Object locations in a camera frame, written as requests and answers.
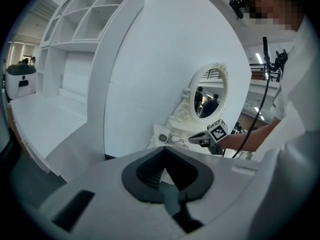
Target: cable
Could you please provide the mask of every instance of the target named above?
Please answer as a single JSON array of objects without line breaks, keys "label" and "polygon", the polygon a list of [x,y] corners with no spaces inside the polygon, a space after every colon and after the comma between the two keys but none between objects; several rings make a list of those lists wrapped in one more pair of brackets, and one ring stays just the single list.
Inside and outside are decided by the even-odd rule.
[{"label": "cable", "polygon": [[265,99],[266,99],[266,95],[267,95],[267,91],[268,91],[268,87],[269,87],[270,73],[271,73],[271,72],[270,72],[270,70],[268,69],[268,70],[267,70],[268,79],[267,79],[267,81],[266,81],[265,91],[264,91],[264,95],[263,95],[263,98],[262,98],[262,101],[261,101],[261,105],[260,105],[260,107],[259,107],[259,110],[258,110],[258,112],[256,113],[256,116],[255,116],[255,118],[254,118],[254,120],[253,120],[253,122],[252,122],[252,124],[251,124],[251,126],[250,126],[250,128],[249,128],[249,130],[248,130],[248,133],[246,134],[246,136],[245,136],[245,138],[244,138],[241,146],[239,147],[238,151],[233,155],[232,158],[235,158],[235,157],[239,154],[239,152],[241,151],[241,149],[244,147],[244,145],[246,144],[246,142],[247,142],[247,140],[248,140],[248,138],[249,138],[249,136],[250,136],[253,128],[255,127],[255,124],[256,124],[256,122],[257,122],[257,120],[258,120],[258,117],[260,116],[260,111],[261,111],[261,109],[262,109],[262,107],[263,107],[263,105],[264,105],[264,103],[265,103]]}]

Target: white sleeve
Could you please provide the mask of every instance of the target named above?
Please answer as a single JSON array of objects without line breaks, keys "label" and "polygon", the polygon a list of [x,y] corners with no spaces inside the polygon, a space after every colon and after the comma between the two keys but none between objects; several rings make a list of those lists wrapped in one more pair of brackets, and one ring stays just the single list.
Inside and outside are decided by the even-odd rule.
[{"label": "white sleeve", "polygon": [[273,98],[270,112],[271,114],[273,114],[274,117],[276,117],[279,120],[282,120],[285,117],[285,105],[281,91],[281,85]]}]

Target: mirror frame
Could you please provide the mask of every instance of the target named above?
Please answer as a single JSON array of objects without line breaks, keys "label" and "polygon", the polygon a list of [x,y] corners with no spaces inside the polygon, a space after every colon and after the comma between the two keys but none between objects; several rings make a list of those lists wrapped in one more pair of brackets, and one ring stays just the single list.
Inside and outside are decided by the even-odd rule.
[{"label": "mirror frame", "polygon": [[[211,70],[214,69],[217,72],[220,73],[221,78],[222,78],[222,84],[223,84],[223,91],[224,91],[224,95],[223,95],[223,99],[221,100],[219,106],[217,107],[217,109],[208,117],[205,118],[199,118],[195,112],[195,95],[196,95],[196,91],[197,88],[199,86],[199,82],[201,80],[201,78],[203,77],[203,75]],[[210,63],[207,64],[205,66],[203,66],[202,68],[200,68],[198,70],[198,72],[194,75],[191,84],[190,84],[190,90],[191,90],[191,94],[190,94],[190,114],[192,116],[192,118],[199,124],[202,125],[210,125],[213,122],[213,118],[215,118],[216,116],[218,116],[221,112],[222,109],[224,107],[224,103],[226,101],[227,98],[227,94],[228,94],[228,70],[227,70],[227,66],[224,63]]]}]

